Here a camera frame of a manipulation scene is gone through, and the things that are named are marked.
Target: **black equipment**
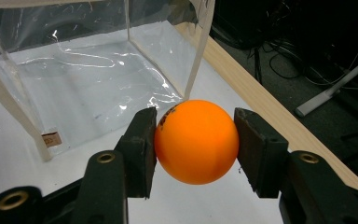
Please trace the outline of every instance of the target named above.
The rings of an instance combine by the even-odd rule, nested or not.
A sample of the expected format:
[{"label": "black equipment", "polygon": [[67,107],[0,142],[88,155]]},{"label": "black equipment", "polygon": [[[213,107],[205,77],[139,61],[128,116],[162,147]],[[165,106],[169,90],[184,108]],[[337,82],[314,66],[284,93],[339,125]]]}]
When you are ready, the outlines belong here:
[{"label": "black equipment", "polygon": [[216,0],[212,35],[237,49],[258,47],[269,36],[267,11],[276,0]]},{"label": "black equipment", "polygon": [[358,0],[301,1],[293,13],[296,42],[310,64],[358,64]]},{"label": "black equipment", "polygon": [[[128,223],[127,198],[148,198],[156,166],[156,108],[139,111],[114,150],[89,159],[82,179],[42,197],[34,187],[0,194],[0,224]],[[259,198],[277,198],[284,223],[358,223],[358,191],[255,112],[236,108],[238,160]]]}]

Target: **ping pong ball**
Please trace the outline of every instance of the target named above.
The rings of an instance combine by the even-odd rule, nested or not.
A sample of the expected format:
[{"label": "ping pong ball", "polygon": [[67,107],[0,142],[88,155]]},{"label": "ping pong ball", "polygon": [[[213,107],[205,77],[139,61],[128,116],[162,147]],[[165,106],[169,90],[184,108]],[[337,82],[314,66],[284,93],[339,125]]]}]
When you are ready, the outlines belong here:
[{"label": "ping pong ball", "polygon": [[189,100],[172,107],[155,132],[158,161],[173,178],[192,185],[214,182],[233,165],[237,128],[220,106]]}]

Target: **white table surface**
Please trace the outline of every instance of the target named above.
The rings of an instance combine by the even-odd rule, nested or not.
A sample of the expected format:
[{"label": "white table surface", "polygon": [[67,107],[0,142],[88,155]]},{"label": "white table surface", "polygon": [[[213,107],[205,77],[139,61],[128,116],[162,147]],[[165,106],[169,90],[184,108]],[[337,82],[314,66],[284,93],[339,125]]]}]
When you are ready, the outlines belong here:
[{"label": "white table surface", "polygon": [[[231,116],[235,107],[249,106],[205,61],[191,92],[222,106]],[[84,174],[98,151],[112,149],[126,128],[43,162],[33,139],[0,105],[0,192],[35,186],[49,194]],[[221,179],[203,186],[176,181],[157,164],[151,198],[129,199],[130,223],[282,223],[278,199],[258,199],[236,161]]]}]

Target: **transparent plastic sheet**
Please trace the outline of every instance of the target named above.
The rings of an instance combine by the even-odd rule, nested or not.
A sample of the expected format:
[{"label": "transparent plastic sheet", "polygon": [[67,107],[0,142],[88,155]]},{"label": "transparent plastic sheet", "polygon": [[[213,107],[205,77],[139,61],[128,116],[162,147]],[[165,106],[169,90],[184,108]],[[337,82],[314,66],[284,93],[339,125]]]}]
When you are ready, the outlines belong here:
[{"label": "transparent plastic sheet", "polygon": [[41,134],[58,132],[62,143],[49,149],[57,155],[127,125],[140,109],[164,113],[188,97],[212,4],[0,8],[0,79]]}]

